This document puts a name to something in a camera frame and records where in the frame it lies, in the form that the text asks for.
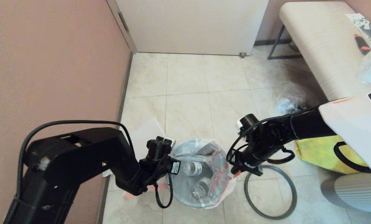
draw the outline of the black rubber ring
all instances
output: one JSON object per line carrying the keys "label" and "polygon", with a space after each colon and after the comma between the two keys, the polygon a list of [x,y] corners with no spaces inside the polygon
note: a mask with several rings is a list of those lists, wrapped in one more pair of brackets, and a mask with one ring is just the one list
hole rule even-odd
{"label": "black rubber ring", "polygon": [[280,173],[285,178],[285,180],[289,183],[290,189],[292,191],[292,203],[290,204],[289,209],[285,213],[283,213],[282,215],[279,215],[279,216],[269,216],[267,214],[262,213],[253,204],[252,200],[250,199],[249,190],[248,190],[248,182],[249,182],[249,177],[250,177],[250,175],[252,173],[248,173],[248,175],[246,176],[246,179],[245,179],[245,183],[243,185],[243,188],[245,190],[245,196],[246,196],[246,199],[249,202],[249,205],[253,208],[253,210],[256,213],[258,213],[260,216],[262,216],[264,218],[273,219],[273,220],[280,220],[280,219],[284,219],[284,218],[289,217],[289,215],[291,215],[293,213],[294,209],[296,208],[296,204],[297,204],[297,192],[296,192],[296,187],[294,186],[294,183],[292,182],[292,180],[290,179],[290,177],[284,171],[282,171],[281,169],[279,169],[278,167],[270,166],[270,165],[262,165],[261,168],[273,169],[276,172]]}

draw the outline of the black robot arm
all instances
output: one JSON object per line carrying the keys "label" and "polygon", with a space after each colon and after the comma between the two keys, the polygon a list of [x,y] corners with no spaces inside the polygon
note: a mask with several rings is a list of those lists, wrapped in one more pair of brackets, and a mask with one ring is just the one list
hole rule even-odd
{"label": "black robot arm", "polygon": [[140,195],[148,185],[156,186],[158,179],[170,173],[173,163],[179,166],[179,161],[168,156],[171,140],[162,137],[149,140],[147,157],[137,162],[130,136],[121,126],[130,144],[114,128],[85,129],[32,142],[25,155],[20,156],[19,166],[23,159],[28,169],[19,178],[19,189],[4,223],[64,223],[80,184],[107,169],[114,173],[118,187]]}
{"label": "black robot arm", "polygon": [[[239,138],[227,154],[227,161],[234,166],[231,169],[233,174],[239,171],[248,171],[261,176],[262,172],[259,165],[262,162],[281,164],[294,158],[294,153],[285,149],[284,144],[296,139],[336,135],[323,121],[318,108],[262,121],[259,121],[253,114],[249,114],[243,117],[240,122],[242,127],[240,128]],[[247,144],[234,149],[243,137]],[[269,159],[279,150],[291,153],[291,155],[285,159]]]}

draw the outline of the pink wall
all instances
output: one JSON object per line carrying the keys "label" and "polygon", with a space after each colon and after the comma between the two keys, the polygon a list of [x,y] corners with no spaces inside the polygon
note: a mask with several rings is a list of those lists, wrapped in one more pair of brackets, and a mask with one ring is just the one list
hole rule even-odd
{"label": "pink wall", "polygon": [[[0,223],[25,136],[53,120],[116,120],[129,53],[104,0],[0,1]],[[95,177],[80,187],[66,223],[95,223],[101,185]]]}
{"label": "pink wall", "polygon": [[[308,0],[269,0],[256,40],[274,40],[276,38],[282,26],[281,19],[279,19],[279,9],[287,2],[308,2]],[[371,21],[371,0],[345,0],[344,2]],[[281,39],[289,38],[289,34],[285,31]]]}

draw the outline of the yellow bag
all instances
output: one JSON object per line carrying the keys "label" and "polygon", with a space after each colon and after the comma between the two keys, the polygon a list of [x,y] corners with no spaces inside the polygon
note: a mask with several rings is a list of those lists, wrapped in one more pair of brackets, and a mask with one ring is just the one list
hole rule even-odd
{"label": "yellow bag", "polygon": [[[306,162],[339,173],[358,173],[357,170],[340,161],[333,152],[336,143],[343,142],[339,136],[309,138],[295,142],[297,155]],[[339,149],[347,159],[358,165],[366,166],[366,163],[348,145],[340,146]]]}

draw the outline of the trash bag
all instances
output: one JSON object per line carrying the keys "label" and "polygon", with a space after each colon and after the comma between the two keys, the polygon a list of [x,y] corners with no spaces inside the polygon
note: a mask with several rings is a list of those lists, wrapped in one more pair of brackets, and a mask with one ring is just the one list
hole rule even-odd
{"label": "trash bag", "polygon": [[217,141],[189,140],[177,146],[170,156],[181,161],[180,172],[171,175],[174,197],[181,203],[213,208],[234,190],[236,179]]}
{"label": "trash bag", "polygon": [[304,86],[293,82],[282,83],[274,92],[276,110],[281,114],[294,114],[319,105],[319,100]]}

